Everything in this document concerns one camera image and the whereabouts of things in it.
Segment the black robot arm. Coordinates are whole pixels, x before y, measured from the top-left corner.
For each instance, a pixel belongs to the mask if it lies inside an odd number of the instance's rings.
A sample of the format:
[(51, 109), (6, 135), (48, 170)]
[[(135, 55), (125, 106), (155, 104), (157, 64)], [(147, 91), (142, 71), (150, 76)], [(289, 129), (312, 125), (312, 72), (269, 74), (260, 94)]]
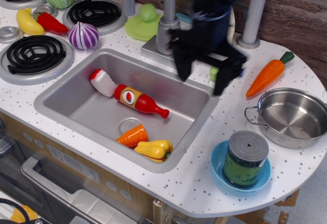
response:
[(232, 5), (237, 0), (193, 0), (192, 28), (171, 30), (169, 48), (179, 77), (185, 81), (191, 74), (194, 60), (216, 66), (213, 94), (222, 95), (229, 83), (242, 75), (247, 58), (227, 41)]

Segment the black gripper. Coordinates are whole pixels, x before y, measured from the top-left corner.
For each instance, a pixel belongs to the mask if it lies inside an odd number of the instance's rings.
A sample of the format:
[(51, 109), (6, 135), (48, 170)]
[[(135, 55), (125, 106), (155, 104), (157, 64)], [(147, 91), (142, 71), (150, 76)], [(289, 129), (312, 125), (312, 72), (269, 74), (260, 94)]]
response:
[(222, 95), (225, 88), (244, 72), (247, 58), (227, 42), (229, 17), (194, 19), (190, 30), (171, 30), (170, 48), (173, 51), (176, 69), (182, 81), (192, 71), (195, 59), (216, 53), (228, 57), (219, 67), (213, 95)]

